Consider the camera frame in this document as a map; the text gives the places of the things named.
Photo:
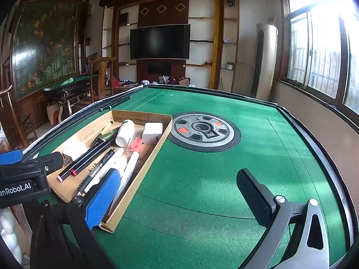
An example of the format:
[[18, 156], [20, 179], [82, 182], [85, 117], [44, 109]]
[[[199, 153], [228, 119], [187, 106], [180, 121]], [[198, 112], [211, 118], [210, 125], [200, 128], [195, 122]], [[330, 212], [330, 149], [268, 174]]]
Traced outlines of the left hand white glove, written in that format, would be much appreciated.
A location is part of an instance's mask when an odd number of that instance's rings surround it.
[[1, 237], [14, 258], [22, 265], [22, 251], [15, 231], [15, 217], [9, 208], [1, 209]]

